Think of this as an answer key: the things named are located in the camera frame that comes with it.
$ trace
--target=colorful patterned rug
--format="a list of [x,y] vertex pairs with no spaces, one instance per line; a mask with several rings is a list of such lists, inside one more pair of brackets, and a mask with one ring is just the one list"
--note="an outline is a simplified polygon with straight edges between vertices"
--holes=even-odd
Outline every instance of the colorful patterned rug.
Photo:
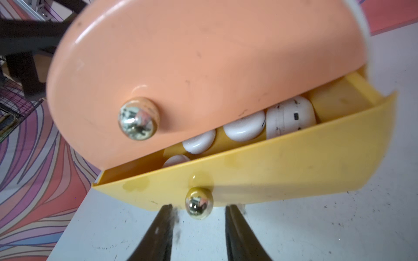
[[42,103],[0,144],[0,260],[45,261],[98,173]]

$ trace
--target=drawer knob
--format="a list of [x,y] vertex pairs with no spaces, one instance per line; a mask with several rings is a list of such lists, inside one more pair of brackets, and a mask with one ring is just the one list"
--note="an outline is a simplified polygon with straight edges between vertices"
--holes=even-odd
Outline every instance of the drawer knob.
[[212,193],[204,188],[192,188],[186,195],[187,213],[195,219],[207,218],[213,209]]
[[160,115],[152,101],[137,97],[122,105],[118,122],[122,132],[130,139],[146,140],[157,131]]

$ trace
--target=black metal frame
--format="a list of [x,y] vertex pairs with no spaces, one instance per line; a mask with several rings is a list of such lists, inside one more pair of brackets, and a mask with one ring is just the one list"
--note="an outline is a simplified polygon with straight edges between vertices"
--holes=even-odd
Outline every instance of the black metal frame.
[[[0,142],[5,140],[42,102],[42,99],[36,101],[24,99],[22,87],[4,78],[0,87]],[[12,122],[8,120],[11,115],[14,116]]]
[[[87,5],[82,0],[55,1],[76,14]],[[0,19],[0,55],[5,56],[12,78],[22,83],[26,99],[33,101],[46,94],[46,84],[39,82],[33,52],[53,54],[73,18],[62,23]]]

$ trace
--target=white earbud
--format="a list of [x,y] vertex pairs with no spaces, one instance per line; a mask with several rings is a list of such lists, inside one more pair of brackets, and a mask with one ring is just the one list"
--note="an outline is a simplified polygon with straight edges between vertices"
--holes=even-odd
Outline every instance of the white earbud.
[[190,161],[188,157],[184,155],[175,155],[170,157],[166,162],[164,162],[163,167],[170,167],[187,161]]
[[315,124],[315,112],[311,102],[302,96],[296,96],[267,110],[267,139],[305,129]]
[[196,137],[183,141],[183,147],[191,154],[199,154],[206,151],[215,140],[215,130],[210,130]]
[[225,134],[237,142],[246,142],[257,137],[264,129],[265,114],[256,112],[224,125]]

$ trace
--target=yellow plastic drawer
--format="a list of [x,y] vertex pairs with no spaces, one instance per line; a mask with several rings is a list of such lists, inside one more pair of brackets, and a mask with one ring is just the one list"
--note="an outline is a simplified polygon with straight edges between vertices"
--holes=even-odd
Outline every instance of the yellow plastic drawer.
[[[382,160],[395,122],[397,94],[382,97],[353,72],[305,94],[318,124],[265,139],[235,142],[216,129],[211,148],[181,143],[103,172],[93,188],[148,210],[184,208],[190,188],[212,191],[214,206],[339,193],[361,188]],[[192,161],[161,169],[171,156]]]

